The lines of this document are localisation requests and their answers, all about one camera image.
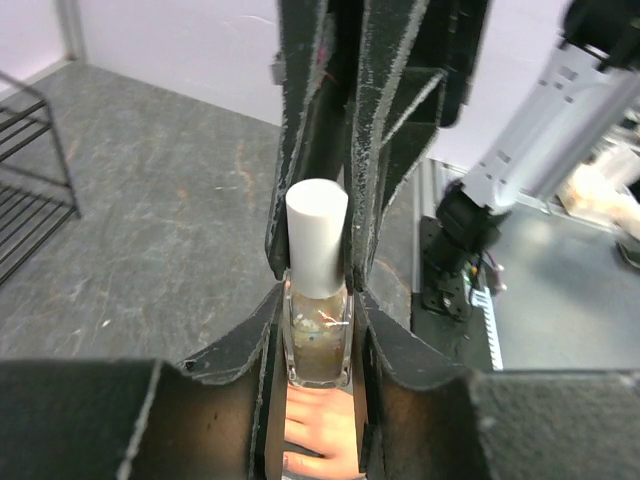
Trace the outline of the glitter nail polish bottle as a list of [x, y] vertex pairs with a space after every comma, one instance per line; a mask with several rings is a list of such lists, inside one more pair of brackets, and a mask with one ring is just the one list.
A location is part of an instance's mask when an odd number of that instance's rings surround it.
[[351, 377], [354, 300], [346, 288], [324, 299], [283, 288], [283, 341], [289, 383], [312, 389], [345, 387]]

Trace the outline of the mannequin hand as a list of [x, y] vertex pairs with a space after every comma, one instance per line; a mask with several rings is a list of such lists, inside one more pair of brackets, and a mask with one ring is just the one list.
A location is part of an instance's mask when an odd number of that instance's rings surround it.
[[360, 479], [355, 408], [340, 389], [287, 389], [284, 440], [304, 453], [283, 452], [283, 469], [317, 479]]

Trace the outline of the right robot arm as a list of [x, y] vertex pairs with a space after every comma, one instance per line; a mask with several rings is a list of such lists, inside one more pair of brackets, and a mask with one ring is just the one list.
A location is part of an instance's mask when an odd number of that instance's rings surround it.
[[[281, 1], [282, 127], [265, 237], [276, 278], [301, 257], [285, 206], [298, 183], [342, 179], [334, 256], [367, 284], [386, 210], [467, 101], [485, 1]], [[492, 246], [521, 189], [552, 193], [639, 93], [639, 5], [574, 1], [529, 95], [436, 210], [424, 279], [436, 290]]]

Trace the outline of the white nail polish brush cap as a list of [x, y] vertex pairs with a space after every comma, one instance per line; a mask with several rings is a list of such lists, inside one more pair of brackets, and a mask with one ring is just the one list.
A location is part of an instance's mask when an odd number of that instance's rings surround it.
[[343, 286], [341, 246], [348, 195], [335, 181], [307, 179], [285, 196], [291, 283], [311, 299]]

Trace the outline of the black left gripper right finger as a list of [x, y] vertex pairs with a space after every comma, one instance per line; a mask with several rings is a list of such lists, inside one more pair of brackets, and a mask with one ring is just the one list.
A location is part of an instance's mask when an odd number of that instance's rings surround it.
[[370, 479], [635, 479], [639, 375], [478, 371], [354, 298], [359, 465]]

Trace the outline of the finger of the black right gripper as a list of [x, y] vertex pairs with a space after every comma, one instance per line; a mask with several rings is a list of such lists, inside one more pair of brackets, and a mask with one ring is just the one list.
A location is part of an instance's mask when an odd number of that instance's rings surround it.
[[355, 81], [362, 1], [279, 1], [282, 125], [265, 236], [271, 271], [289, 267], [285, 194], [309, 178], [335, 180]]
[[365, 289], [388, 204], [470, 95], [488, 1], [365, 1], [347, 104], [344, 272]]

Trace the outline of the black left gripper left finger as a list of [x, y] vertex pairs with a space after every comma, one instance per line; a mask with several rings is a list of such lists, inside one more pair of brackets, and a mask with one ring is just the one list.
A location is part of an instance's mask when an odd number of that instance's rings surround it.
[[286, 372], [275, 286], [217, 342], [161, 359], [1, 365], [5, 479], [278, 479]]

